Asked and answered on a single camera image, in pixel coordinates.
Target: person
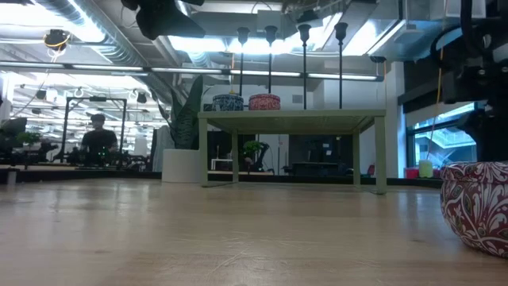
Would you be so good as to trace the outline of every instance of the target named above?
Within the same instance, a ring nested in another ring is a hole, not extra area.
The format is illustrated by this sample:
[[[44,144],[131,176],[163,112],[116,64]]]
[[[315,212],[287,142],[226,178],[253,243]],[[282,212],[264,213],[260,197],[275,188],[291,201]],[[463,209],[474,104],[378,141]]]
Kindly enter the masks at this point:
[[[93,155],[104,153],[105,149],[109,152],[116,151],[117,135],[111,130],[104,129],[106,117],[102,114],[94,114],[91,117],[91,121],[94,130],[85,134],[81,143],[81,149]]]

